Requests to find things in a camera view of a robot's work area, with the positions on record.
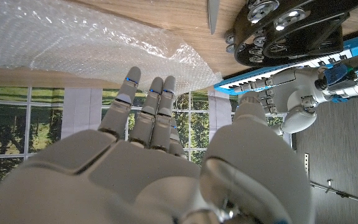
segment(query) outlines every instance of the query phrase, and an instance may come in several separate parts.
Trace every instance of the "white curtain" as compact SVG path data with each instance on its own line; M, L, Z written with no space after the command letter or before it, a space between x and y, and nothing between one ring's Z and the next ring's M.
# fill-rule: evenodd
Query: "white curtain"
M231 124L231 104L229 95L218 91L208 91L209 101L209 141L216 131Z
M65 88L62 139L78 131L97 129L101 108L102 89Z

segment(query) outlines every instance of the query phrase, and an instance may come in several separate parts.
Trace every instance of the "window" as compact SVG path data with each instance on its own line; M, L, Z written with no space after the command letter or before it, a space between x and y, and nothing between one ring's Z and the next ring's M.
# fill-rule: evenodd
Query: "window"
M111 102L117 96L118 90L104 89L102 98L102 118L106 114ZM135 124L135 118L140 113L146 95L138 90L134 105L129 114L123 139L128 135ZM209 143L209 103L207 91L194 91L177 96L173 104L172 116L176 119L177 130L181 144L189 161L201 164Z
M64 89L0 87L0 181L60 139Z

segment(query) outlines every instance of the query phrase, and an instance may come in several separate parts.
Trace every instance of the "knife blade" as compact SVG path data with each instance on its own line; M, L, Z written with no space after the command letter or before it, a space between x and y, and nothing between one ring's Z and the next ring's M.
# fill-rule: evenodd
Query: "knife blade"
M211 35L215 33L216 21L218 20L219 0L208 0L209 29Z

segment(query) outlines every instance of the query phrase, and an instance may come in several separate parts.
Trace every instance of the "robot finger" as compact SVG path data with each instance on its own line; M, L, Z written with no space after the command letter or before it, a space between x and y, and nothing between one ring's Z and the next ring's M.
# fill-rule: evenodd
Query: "robot finger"
M117 139L122 137L122 130L125 128L131 106L134 102L140 74L141 72L138 67L132 67L129 70L118 91L117 97L111 103L110 109L104 116L98 131L112 134Z
M154 123L150 141L151 149L160 149L168 152L170 146L172 106L175 101L175 77L165 79L163 91L158 105L158 112Z
M169 143L170 143L169 150L168 150L169 154L187 159L185 151L183 150L183 147L180 144L179 133L177 130L177 122L175 121L175 118L172 118L171 120L171 135L170 135Z
M149 94L143 104L143 108L136 118L134 129L131 131L129 141L140 146L148 147L157 113L158 103L162 94L163 80L154 78Z

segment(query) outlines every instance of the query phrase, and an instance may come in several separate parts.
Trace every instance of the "metal rod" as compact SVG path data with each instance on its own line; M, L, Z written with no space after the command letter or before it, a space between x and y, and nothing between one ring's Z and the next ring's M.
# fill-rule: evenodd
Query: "metal rod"
M331 193L334 193L334 194L337 194L339 196L341 196L342 198L349 198L349 199L353 199L353 200L356 200L358 201L358 197L356 196L353 196L353 195L349 195L348 193L345 193L345 192L341 192L341 191L338 191L338 190L335 190L333 188L330 188L330 187L325 187L321 184L317 184L315 182L310 182L310 185L314 188L317 188L317 189L320 189L320 190L324 190L324 191L328 191L328 192L331 192Z

